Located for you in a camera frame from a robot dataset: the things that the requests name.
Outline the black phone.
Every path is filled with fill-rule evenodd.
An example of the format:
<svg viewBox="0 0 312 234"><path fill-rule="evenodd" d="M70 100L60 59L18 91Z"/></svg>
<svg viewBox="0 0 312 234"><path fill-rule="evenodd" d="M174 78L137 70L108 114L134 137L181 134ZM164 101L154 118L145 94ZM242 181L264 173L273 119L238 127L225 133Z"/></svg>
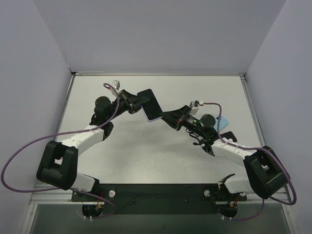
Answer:
<svg viewBox="0 0 312 234"><path fill-rule="evenodd" d="M159 108L161 109L153 91L151 89L146 89L146 90L143 90L141 92L138 92L137 95L139 97L147 97L149 98L150 100L147 102L147 103L144 103L141 107L143 108L152 108L152 109L156 109L156 108Z"/></svg>

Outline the lilac phone case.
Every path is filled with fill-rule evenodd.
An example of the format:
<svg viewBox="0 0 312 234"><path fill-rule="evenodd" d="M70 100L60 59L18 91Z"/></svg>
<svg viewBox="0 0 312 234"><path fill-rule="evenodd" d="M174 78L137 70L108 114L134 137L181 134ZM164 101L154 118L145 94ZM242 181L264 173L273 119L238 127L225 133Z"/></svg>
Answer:
<svg viewBox="0 0 312 234"><path fill-rule="evenodd" d="M149 122L156 121L156 120L162 118L162 116L161 116L162 110L159 108L152 109L152 108L144 108L143 107L142 110L145 114L147 121L149 121Z"/></svg>

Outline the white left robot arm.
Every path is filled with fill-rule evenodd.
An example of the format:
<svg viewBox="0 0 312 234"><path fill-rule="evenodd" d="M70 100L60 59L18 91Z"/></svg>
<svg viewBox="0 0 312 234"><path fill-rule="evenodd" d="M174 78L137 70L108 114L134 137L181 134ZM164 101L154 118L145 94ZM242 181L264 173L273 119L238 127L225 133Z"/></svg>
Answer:
<svg viewBox="0 0 312 234"><path fill-rule="evenodd" d="M128 112L138 112L149 101L125 90L116 94L115 101L102 96L96 99L90 124L81 132L61 142L47 143L37 179L63 190L79 190L88 200L96 200L100 194L99 180L78 172L78 157L93 145L104 141L113 130L112 119Z"/></svg>

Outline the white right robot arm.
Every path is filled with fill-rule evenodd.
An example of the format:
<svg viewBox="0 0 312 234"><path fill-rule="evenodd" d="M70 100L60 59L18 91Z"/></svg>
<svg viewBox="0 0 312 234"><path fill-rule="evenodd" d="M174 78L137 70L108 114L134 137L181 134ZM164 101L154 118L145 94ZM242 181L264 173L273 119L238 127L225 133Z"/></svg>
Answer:
<svg viewBox="0 0 312 234"><path fill-rule="evenodd" d="M267 199L287 184L287 178L280 167L274 151L264 146L251 150L240 146L232 132L218 135L215 125L217 118L210 114L200 119L191 115L191 108L162 112L162 119L173 129L184 127L189 135L196 138L194 143L212 156L222 157L244 167L244 175L230 174L218 183L220 190L229 194L256 193Z"/></svg>

